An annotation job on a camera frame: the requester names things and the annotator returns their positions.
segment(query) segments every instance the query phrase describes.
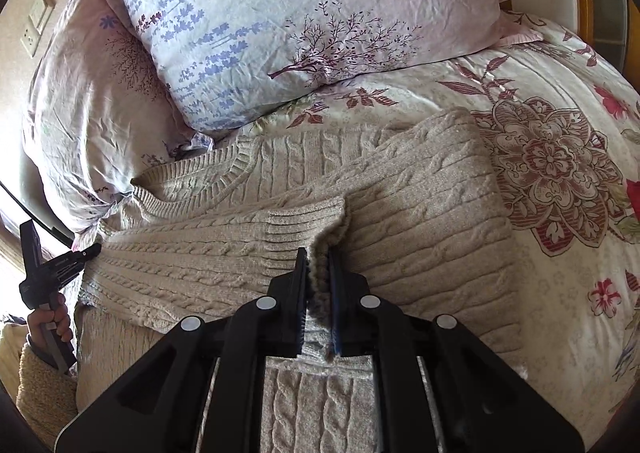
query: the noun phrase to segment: large floral medallion print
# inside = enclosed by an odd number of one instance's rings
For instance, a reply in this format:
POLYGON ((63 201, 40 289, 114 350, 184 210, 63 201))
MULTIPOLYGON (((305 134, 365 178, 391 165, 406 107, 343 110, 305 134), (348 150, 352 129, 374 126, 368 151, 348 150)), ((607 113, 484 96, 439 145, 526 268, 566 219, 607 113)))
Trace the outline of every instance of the large floral medallion print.
POLYGON ((549 256, 575 239, 598 247, 610 219, 625 214, 610 194, 623 188, 623 178, 607 157, 606 137, 580 110, 556 110, 539 97, 498 101, 490 112, 472 114, 514 228, 531 229, 549 256))

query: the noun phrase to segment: blue flower print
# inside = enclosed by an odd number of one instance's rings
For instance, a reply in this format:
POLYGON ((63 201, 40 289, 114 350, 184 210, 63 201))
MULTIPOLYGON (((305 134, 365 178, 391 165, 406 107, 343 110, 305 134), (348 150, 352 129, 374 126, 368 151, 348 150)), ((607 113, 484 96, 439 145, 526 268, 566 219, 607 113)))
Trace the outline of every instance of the blue flower print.
POLYGON ((115 29, 118 24, 118 19, 115 16, 107 14, 100 19, 100 27, 103 29, 115 29))

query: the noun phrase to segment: cable knit pattern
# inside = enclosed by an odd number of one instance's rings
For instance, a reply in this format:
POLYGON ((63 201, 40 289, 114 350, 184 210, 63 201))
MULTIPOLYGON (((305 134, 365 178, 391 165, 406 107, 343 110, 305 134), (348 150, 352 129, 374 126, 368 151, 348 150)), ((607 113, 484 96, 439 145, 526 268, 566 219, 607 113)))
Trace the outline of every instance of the cable knit pattern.
POLYGON ((268 361, 265 452, 375 451, 370 359, 332 357, 326 325, 326 250, 337 242, 373 293, 423 318, 454 314, 520 364, 511 230, 464 109, 411 127, 240 138, 154 168, 98 238, 81 299, 161 331, 191 313, 231 314, 307 247, 303 356, 268 361))

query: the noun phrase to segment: sweater sleeve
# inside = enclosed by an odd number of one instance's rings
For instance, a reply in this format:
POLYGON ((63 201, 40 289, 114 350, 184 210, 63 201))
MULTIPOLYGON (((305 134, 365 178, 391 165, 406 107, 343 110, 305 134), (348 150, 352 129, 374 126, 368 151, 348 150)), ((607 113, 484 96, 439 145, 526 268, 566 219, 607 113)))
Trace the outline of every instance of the sweater sleeve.
POLYGON ((78 414, 76 380, 47 365, 26 344, 16 406, 41 441, 53 449, 60 431, 78 414))

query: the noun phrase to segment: hand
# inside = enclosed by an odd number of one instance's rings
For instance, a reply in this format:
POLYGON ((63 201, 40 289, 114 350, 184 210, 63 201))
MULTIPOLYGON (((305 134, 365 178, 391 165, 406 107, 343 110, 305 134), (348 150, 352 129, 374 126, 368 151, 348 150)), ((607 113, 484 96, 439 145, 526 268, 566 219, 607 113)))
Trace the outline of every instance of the hand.
POLYGON ((49 323, 55 321, 58 324, 57 334, 63 343, 68 343, 73 339, 74 333, 71 330, 71 318, 68 314, 68 308, 65 305, 66 299, 62 293, 58 295, 58 303, 60 306, 56 311, 43 310, 37 308, 27 316, 27 325, 29 326, 29 334, 31 334, 31 342, 42 351, 47 351, 47 342, 40 330, 41 323, 49 323))

